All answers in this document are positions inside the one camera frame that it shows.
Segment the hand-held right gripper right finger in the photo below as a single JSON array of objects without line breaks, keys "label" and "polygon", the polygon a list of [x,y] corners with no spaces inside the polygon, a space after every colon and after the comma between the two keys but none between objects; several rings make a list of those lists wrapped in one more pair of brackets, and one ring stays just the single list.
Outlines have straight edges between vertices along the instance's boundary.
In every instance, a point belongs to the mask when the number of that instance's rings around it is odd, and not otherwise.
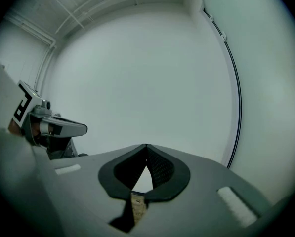
[{"label": "hand-held right gripper right finger", "polygon": [[186,188],[173,200],[148,205],[147,212],[131,230],[133,237],[246,237],[217,191],[231,187],[258,216],[271,203],[253,185],[222,164],[182,151],[156,146],[184,162],[191,173]]}]

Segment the person's left forearm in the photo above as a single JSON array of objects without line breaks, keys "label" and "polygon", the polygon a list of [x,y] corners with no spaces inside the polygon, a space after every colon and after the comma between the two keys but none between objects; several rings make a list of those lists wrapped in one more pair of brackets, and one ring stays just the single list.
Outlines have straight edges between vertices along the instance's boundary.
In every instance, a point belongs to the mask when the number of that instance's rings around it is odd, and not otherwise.
[{"label": "person's left forearm", "polygon": [[64,237],[32,147],[8,130],[22,97],[0,64],[0,237]]}]

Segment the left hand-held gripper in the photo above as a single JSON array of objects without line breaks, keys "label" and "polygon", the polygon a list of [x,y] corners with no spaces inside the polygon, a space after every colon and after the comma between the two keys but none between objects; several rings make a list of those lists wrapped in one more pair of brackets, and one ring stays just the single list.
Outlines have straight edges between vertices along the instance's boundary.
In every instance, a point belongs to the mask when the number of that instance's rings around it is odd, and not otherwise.
[{"label": "left hand-held gripper", "polygon": [[51,116],[50,102],[44,100],[27,83],[20,80],[17,84],[24,93],[16,108],[9,132],[24,137],[33,146],[49,147],[48,135],[57,137],[79,137],[87,133],[87,126],[61,117],[52,117],[50,125],[43,124],[42,119]]}]

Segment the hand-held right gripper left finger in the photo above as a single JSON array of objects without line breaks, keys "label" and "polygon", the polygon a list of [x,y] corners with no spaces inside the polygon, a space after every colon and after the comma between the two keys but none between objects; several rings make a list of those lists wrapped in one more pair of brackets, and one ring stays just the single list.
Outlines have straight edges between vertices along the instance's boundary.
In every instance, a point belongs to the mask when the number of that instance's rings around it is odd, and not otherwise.
[{"label": "hand-held right gripper left finger", "polygon": [[36,148],[36,162],[65,237],[127,237],[147,212],[142,193],[114,175],[115,159],[124,161],[140,145],[102,154],[50,160]]}]

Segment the white wall pipe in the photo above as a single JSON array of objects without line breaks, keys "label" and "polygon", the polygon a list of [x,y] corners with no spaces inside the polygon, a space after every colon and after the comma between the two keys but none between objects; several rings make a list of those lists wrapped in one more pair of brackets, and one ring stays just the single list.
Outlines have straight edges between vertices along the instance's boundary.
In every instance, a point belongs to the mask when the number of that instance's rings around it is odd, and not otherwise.
[{"label": "white wall pipe", "polygon": [[44,30],[24,19],[23,17],[19,16],[18,14],[14,15],[7,13],[4,16],[4,19],[20,27],[24,31],[28,32],[29,34],[33,35],[34,37],[48,44],[49,46],[56,45],[56,40],[51,35],[47,34]]},{"label": "white wall pipe", "polygon": [[54,55],[54,52],[56,51],[57,46],[56,42],[52,43],[49,48],[46,49],[44,56],[42,58],[42,62],[38,68],[38,72],[36,75],[36,79],[34,82],[34,91],[39,92],[41,90],[41,81],[43,81],[43,78],[45,77],[46,70],[49,67],[49,64],[52,60],[52,57]]}]

